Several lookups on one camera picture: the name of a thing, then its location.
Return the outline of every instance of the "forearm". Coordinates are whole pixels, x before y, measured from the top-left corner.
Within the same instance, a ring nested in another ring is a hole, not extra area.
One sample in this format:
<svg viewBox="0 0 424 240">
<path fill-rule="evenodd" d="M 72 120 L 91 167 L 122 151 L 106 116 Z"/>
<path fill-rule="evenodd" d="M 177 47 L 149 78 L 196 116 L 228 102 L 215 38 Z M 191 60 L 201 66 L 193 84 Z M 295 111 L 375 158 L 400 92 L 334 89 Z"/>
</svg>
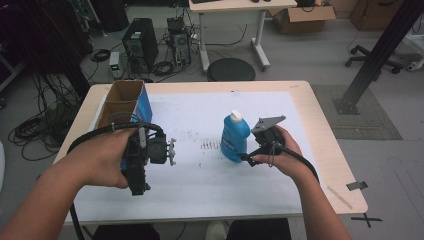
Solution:
<svg viewBox="0 0 424 240">
<path fill-rule="evenodd" d="M 57 239 L 82 184 L 66 164 L 56 164 L 36 182 L 18 212 L 0 232 L 4 239 Z"/>
<path fill-rule="evenodd" d="M 294 179 L 299 189 L 308 239 L 352 239 L 312 174 Z"/>
</svg>

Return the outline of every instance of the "wrist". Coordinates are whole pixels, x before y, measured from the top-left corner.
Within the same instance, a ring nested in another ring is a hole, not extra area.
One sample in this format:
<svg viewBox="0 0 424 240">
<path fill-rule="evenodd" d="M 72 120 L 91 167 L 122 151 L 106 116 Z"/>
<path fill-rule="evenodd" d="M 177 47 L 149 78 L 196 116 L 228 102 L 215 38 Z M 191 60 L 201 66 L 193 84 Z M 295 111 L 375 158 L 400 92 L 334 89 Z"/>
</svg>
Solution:
<svg viewBox="0 0 424 240">
<path fill-rule="evenodd" d="M 290 177 L 298 187 L 303 184 L 309 184 L 310 181 L 316 181 L 315 176 L 306 166 L 299 167 L 296 173 Z"/>
<path fill-rule="evenodd" d="M 64 180 L 67 185 L 79 191 L 82 187 L 87 185 L 88 178 L 84 169 L 81 169 L 79 164 L 72 161 L 73 159 L 68 159 L 67 156 L 65 156 L 59 162 L 50 167 L 45 172 L 45 175 L 54 177 L 55 181 Z"/>
</svg>

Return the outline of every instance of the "gray carpet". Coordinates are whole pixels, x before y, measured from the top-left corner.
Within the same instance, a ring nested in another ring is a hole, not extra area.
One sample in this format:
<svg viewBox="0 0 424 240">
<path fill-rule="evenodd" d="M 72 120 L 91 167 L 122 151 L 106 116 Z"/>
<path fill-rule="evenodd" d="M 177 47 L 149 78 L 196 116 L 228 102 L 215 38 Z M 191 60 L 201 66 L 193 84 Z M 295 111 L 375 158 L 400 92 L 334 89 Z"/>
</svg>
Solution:
<svg viewBox="0 0 424 240">
<path fill-rule="evenodd" d="M 337 139 L 402 140 L 399 132 L 367 89 L 356 105 L 359 115 L 339 115 L 332 99 L 340 99 L 348 86 L 313 85 L 312 89 Z"/>
</svg>

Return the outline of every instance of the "metal pole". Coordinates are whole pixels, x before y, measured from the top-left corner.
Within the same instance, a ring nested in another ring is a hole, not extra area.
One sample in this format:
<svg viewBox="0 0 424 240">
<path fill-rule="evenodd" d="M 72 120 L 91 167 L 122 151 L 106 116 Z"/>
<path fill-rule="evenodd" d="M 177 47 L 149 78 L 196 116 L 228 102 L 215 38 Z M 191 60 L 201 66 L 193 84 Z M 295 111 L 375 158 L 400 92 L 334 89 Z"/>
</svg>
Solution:
<svg viewBox="0 0 424 240">
<path fill-rule="evenodd" d="M 333 99 L 339 114 L 359 114 L 356 104 L 376 79 L 384 63 L 424 11 L 423 0 L 405 0 L 341 99 Z"/>
</svg>

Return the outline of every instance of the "blue bottle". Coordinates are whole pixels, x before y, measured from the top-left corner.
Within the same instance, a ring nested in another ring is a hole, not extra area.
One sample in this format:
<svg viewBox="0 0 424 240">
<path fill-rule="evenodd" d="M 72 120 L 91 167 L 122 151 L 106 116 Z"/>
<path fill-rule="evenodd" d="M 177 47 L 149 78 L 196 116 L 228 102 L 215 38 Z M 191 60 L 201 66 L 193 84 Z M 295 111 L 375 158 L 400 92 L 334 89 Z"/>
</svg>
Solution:
<svg viewBox="0 0 424 240">
<path fill-rule="evenodd" d="M 237 153 L 247 151 L 247 137 L 250 135 L 249 125 L 237 110 L 224 119 L 224 130 L 222 131 L 221 151 L 231 161 L 239 163 L 240 157 Z"/>
</svg>

